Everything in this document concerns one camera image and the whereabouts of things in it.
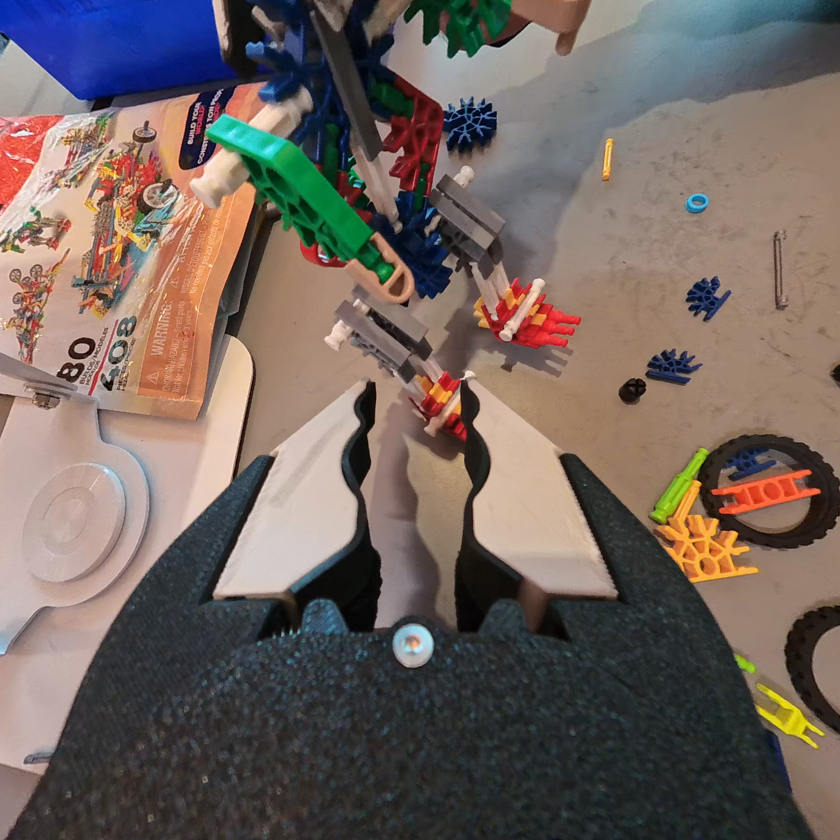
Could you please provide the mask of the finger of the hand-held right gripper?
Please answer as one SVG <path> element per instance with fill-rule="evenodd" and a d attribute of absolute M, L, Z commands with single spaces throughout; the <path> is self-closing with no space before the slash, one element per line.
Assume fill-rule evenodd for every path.
<path fill-rule="evenodd" d="M 254 67 L 247 45 L 255 40 L 252 1 L 217 1 L 217 41 L 228 67 Z"/>

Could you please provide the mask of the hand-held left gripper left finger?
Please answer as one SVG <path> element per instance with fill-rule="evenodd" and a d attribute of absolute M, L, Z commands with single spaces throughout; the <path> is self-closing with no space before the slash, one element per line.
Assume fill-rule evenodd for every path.
<path fill-rule="evenodd" d="M 291 597 L 360 532 L 360 481 L 344 455 L 364 430 L 360 380 L 271 453 L 274 459 L 213 591 L 216 601 Z"/>

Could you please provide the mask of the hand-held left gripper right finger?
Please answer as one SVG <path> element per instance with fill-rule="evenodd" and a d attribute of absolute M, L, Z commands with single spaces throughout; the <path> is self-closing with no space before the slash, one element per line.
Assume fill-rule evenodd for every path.
<path fill-rule="evenodd" d="M 475 380 L 460 387 L 470 481 L 456 560 L 456 621 L 475 632 L 499 600 L 538 632 L 558 600 L 618 590 L 561 461 L 561 449 Z"/>

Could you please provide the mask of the multicoloured construction toy model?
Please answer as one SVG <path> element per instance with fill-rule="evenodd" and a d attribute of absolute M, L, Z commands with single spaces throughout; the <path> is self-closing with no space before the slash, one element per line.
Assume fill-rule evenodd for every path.
<path fill-rule="evenodd" d="M 263 108 L 248 122 L 222 116 L 209 129 L 219 149 L 194 179 L 218 209 L 251 184 L 298 235 L 309 262 L 353 279 L 325 343 L 351 344 L 406 389 L 426 431 L 466 439 L 461 377 L 446 372 L 427 328 L 408 309 L 448 286 L 452 269 L 477 286 L 478 325 L 530 349 L 564 348 L 581 319 L 547 302 L 541 279 L 510 280 L 502 263 L 505 220 L 470 194 L 468 166 L 434 183 L 446 109 L 385 65 L 399 18 L 420 16 L 423 42 L 448 56 L 502 46 L 530 24 L 574 47 L 591 2 L 253 2 L 254 67 L 270 72 Z"/>

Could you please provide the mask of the blue plastic bin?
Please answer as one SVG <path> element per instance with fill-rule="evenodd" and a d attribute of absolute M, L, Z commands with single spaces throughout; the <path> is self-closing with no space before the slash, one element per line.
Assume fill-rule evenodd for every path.
<path fill-rule="evenodd" d="M 1 29 L 81 100 L 236 77 L 210 1 L 2 1 Z"/>

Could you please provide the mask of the large yellow fan connector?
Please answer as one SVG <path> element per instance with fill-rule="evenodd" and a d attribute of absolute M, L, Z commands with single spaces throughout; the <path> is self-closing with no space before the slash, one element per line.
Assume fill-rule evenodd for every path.
<path fill-rule="evenodd" d="M 738 543 L 739 534 L 736 531 L 720 530 L 717 519 L 691 514 L 681 528 L 666 524 L 657 526 L 654 532 L 665 551 L 692 583 L 760 572 L 753 566 L 736 563 L 736 557 L 749 552 L 750 548 Z"/>

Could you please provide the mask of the small blue fan connector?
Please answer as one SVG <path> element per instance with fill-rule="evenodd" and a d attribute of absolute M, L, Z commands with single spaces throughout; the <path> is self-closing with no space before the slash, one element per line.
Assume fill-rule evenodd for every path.
<path fill-rule="evenodd" d="M 645 375 L 651 381 L 687 385 L 701 367 L 702 363 L 697 363 L 693 354 L 663 350 L 648 361 Z"/>
<path fill-rule="evenodd" d="M 709 322 L 728 301 L 731 290 L 721 291 L 718 276 L 702 278 L 694 283 L 686 294 L 688 311 L 695 318 L 702 316 L 703 322 Z"/>

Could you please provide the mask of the orange connector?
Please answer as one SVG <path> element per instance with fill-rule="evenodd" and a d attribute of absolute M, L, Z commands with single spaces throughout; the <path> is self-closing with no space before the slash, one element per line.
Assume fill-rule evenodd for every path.
<path fill-rule="evenodd" d="M 746 513 L 776 507 L 791 501 L 820 496 L 819 486 L 810 486 L 809 469 L 789 470 L 783 474 L 743 481 L 710 490 L 715 502 L 720 502 L 721 515 L 739 517 Z"/>

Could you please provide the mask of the K'nex instruction bag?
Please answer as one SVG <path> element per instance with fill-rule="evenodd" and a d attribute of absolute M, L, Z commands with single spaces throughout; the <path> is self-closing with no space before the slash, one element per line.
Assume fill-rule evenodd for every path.
<path fill-rule="evenodd" d="M 103 408 L 193 421 L 254 205 L 190 184 L 247 121 L 249 84 L 130 108 L 2 118 L 1 349 Z"/>

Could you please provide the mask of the large blue snowflake connector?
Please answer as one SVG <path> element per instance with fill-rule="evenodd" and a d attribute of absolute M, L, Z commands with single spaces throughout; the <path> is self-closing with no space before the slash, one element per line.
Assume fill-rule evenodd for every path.
<path fill-rule="evenodd" d="M 446 146 L 450 153 L 471 152 L 477 144 L 487 146 L 497 133 L 497 111 L 491 102 L 473 97 L 460 99 L 459 107 L 449 103 L 444 112 Z"/>

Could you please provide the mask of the lime clip connector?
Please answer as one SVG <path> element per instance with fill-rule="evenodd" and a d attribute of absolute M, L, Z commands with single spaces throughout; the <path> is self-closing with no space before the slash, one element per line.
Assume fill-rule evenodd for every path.
<path fill-rule="evenodd" d="M 755 688 L 764 698 L 773 704 L 772 709 L 760 704 L 756 705 L 756 710 L 762 719 L 783 732 L 783 734 L 797 738 L 808 744 L 811 748 L 819 750 L 818 743 L 811 738 L 811 735 L 814 733 L 818 737 L 823 738 L 825 737 L 824 731 L 808 721 L 800 708 L 777 694 L 771 688 L 760 682 L 756 684 Z"/>

